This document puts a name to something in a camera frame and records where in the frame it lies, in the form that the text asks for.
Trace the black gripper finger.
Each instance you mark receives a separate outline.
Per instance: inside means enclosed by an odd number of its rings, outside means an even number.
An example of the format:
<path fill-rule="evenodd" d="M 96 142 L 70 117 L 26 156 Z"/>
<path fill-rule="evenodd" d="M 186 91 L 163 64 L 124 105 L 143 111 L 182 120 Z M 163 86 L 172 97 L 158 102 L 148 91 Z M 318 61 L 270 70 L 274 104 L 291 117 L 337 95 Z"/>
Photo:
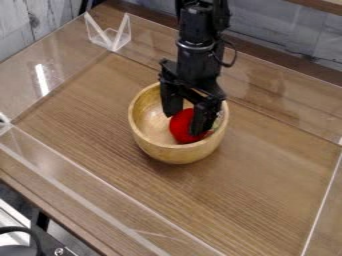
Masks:
<path fill-rule="evenodd" d="M 193 136 L 201 135 L 213 128 L 221 109 L 222 102 L 218 100 L 205 100 L 195 104 L 190 125 L 190 134 Z"/>
<path fill-rule="evenodd" d="M 183 109 L 183 97 L 180 86 L 166 79 L 160 79 L 160 99 L 164 115 L 174 116 Z"/>

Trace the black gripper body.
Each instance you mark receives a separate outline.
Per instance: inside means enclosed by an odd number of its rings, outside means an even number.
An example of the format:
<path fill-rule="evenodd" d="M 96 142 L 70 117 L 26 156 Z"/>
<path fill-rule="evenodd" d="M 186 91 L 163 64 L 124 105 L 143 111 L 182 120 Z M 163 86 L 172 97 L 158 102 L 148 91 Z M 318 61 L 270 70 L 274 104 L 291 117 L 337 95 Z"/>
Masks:
<path fill-rule="evenodd" d="M 218 84 L 223 64 L 225 43 L 193 44 L 178 40 L 178 58 L 160 60 L 160 79 L 180 86 L 180 95 L 194 105 L 205 100 L 223 101 L 226 93 Z"/>

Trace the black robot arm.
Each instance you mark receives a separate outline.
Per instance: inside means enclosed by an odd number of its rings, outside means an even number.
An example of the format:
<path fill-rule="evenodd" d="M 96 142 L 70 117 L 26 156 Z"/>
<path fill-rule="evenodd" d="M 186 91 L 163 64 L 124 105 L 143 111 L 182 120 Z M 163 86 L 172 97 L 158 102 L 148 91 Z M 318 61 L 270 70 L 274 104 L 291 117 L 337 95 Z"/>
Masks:
<path fill-rule="evenodd" d="M 183 101 L 194 106 L 188 125 L 193 136 L 209 131 L 218 118 L 226 93 L 218 84 L 222 68 L 235 64 L 223 61 L 225 45 L 235 49 L 222 34 L 230 27 L 227 0 L 175 0 L 179 35 L 178 58 L 162 59 L 159 82 L 163 113 L 174 117 L 183 110 Z"/>

